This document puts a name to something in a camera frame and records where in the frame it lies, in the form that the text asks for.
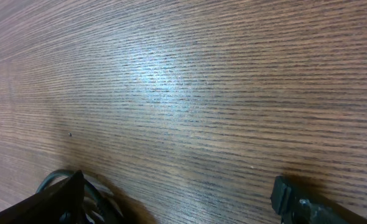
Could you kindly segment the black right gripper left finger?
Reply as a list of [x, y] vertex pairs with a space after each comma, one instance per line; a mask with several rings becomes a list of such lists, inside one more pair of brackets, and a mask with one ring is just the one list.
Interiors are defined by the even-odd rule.
[[0, 212], [0, 224], [78, 223], [84, 198], [84, 176], [72, 176]]

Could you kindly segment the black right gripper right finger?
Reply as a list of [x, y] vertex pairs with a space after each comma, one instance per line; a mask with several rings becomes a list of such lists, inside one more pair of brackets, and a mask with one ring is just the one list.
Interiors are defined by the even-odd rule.
[[288, 176], [274, 179], [272, 209], [283, 224], [362, 224], [367, 219]]

